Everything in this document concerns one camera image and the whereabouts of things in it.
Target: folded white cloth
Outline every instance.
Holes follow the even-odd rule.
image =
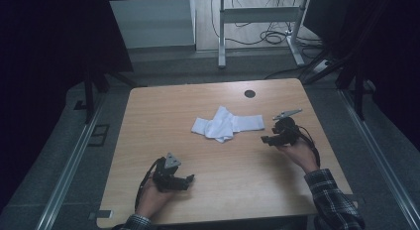
[[[197,118],[191,132],[214,138],[220,143],[233,139],[234,133],[264,129],[263,116],[235,116],[220,106],[213,120]]]

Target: sleeve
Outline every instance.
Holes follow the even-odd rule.
[[[353,203],[338,189],[328,169],[311,172],[305,180],[313,195],[319,215],[316,229],[365,229],[365,222]]]
[[[120,230],[149,230],[150,226],[151,220],[149,218],[132,214]]]

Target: hand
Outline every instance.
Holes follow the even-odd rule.
[[[136,214],[150,219],[166,205],[175,193],[176,191],[174,190],[164,190],[163,192],[160,192],[155,182],[149,178],[143,187]]]
[[[316,165],[315,155],[308,144],[302,139],[298,139],[293,146],[276,146],[277,149],[285,153],[298,166],[302,167],[305,173],[312,173],[319,170]]]

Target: white wall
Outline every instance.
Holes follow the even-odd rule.
[[[111,1],[127,49],[195,44],[193,0]]]

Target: white metal stand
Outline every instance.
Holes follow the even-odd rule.
[[[295,22],[291,36],[287,36],[287,43],[296,64],[303,66],[305,62],[296,46],[296,37],[302,24],[307,1],[303,0],[299,7],[225,9],[224,0],[220,0],[219,68],[226,67],[225,24],[270,22]]]

